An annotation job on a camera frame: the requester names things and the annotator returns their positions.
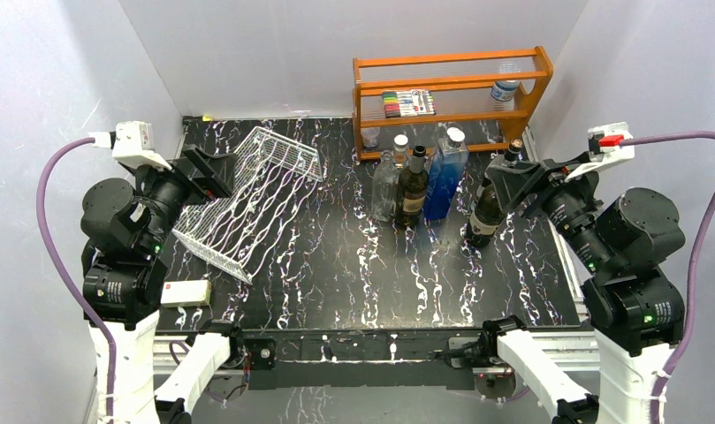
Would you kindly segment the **blue square bottle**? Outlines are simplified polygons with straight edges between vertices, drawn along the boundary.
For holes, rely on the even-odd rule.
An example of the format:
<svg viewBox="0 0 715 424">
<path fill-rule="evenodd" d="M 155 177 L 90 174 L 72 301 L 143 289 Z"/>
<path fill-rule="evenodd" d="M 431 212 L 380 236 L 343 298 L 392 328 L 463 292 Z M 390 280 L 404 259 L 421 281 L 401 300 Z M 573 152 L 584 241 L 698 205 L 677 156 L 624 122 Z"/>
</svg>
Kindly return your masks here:
<svg viewBox="0 0 715 424">
<path fill-rule="evenodd" d="M 430 166 L 430 180 L 423 214 L 427 220 L 446 218 L 468 161 L 465 133 L 458 127 L 446 129 L 437 143 Z"/>
</svg>

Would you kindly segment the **dark green wine bottle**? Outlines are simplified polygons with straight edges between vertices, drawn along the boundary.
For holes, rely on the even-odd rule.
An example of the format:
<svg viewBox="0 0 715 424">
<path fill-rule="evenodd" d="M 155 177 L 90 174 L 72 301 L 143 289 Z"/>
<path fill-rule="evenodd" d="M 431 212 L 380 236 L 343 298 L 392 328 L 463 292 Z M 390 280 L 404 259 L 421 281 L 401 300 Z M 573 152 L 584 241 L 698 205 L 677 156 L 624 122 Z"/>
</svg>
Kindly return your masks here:
<svg viewBox="0 0 715 424">
<path fill-rule="evenodd" d="M 427 148 L 423 145 L 416 146 L 409 165 L 399 174 L 395 210 L 395 222 L 398 226 L 415 226 L 420 221 L 429 186 L 426 159 Z"/>
</svg>

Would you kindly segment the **clear glass bottle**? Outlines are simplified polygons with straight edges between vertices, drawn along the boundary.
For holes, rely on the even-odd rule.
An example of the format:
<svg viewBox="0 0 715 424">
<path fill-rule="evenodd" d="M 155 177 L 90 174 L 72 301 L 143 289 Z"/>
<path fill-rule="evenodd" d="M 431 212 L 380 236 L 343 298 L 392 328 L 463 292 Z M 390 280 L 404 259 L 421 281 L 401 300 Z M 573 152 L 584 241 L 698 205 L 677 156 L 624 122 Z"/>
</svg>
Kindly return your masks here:
<svg viewBox="0 0 715 424">
<path fill-rule="evenodd" d="M 377 221 L 389 222 L 395 209 L 395 191 L 399 168 L 394 162 L 394 153 L 385 150 L 373 174 L 371 215 Z"/>
</svg>

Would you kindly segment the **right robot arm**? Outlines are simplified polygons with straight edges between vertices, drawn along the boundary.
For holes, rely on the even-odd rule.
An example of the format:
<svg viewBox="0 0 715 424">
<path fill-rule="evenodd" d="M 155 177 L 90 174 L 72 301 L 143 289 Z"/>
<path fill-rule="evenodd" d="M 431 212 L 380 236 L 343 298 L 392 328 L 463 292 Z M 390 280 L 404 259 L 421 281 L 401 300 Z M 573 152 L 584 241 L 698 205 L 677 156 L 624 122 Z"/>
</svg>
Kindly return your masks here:
<svg viewBox="0 0 715 424">
<path fill-rule="evenodd" d="M 673 203 L 634 187 L 604 207 L 597 166 L 575 160 L 492 165 L 498 204 L 546 216 L 589 271 L 581 291 L 599 353 L 600 388 L 591 393 L 539 347 L 516 316 L 487 321 L 476 341 L 444 352 L 451 365 L 471 360 L 510 367 L 554 423 L 659 423 L 665 363 L 679 350 L 685 303 L 660 266 L 684 245 Z"/>
</svg>

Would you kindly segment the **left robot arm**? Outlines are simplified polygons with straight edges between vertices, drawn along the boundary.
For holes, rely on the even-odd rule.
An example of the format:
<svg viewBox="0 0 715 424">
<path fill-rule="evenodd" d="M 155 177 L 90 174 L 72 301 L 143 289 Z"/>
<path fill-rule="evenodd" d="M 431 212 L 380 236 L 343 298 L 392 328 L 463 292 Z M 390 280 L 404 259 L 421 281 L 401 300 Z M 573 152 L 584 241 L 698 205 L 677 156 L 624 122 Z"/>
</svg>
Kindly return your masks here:
<svg viewBox="0 0 715 424">
<path fill-rule="evenodd" d="M 149 151 L 129 159 L 133 182 L 109 178 L 85 194 L 82 294 L 95 346 L 99 422 L 188 423 L 214 373 L 245 359 L 240 328 L 210 320 L 168 379 L 154 381 L 165 241 L 184 207 L 231 196 L 224 174 L 234 164 L 232 154 L 210 155 L 194 145 L 169 161 Z"/>
</svg>

